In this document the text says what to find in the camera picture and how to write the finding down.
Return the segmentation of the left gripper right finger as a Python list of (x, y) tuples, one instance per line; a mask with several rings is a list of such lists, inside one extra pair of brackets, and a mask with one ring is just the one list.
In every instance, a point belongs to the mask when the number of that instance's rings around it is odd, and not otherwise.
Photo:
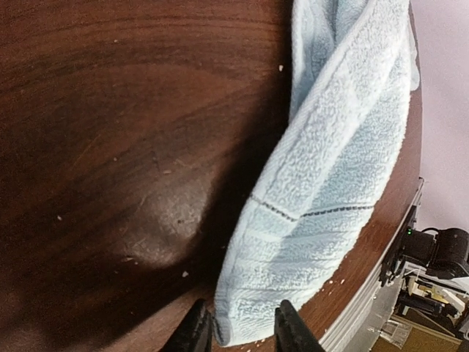
[(325, 352), (288, 300), (275, 309), (274, 337), (276, 352)]

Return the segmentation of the light blue towel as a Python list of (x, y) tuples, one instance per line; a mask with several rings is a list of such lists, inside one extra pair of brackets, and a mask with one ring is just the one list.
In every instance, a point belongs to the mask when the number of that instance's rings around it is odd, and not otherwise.
[(215, 291), (224, 347), (273, 335), (369, 221), (405, 137), (416, 89), (408, 1), (296, 1), (289, 122), (250, 193)]

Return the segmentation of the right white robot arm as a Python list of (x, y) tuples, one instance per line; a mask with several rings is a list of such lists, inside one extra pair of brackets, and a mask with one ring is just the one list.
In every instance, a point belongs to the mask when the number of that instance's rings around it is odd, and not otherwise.
[(401, 240), (401, 257), (438, 279), (468, 277), (468, 232), (460, 228), (409, 228)]

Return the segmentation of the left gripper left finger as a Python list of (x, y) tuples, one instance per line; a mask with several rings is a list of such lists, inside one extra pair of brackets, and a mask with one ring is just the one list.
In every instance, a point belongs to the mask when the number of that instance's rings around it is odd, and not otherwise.
[(188, 310), (160, 352), (210, 352), (213, 318), (204, 299), (198, 299)]

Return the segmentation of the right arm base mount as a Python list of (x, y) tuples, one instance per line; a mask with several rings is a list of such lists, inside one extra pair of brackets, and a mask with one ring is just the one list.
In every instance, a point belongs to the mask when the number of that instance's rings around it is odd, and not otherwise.
[(402, 255), (402, 241), (412, 232), (413, 229), (409, 225), (402, 227), (385, 253), (379, 275), (381, 287), (388, 286), (395, 279), (399, 268), (399, 258)]

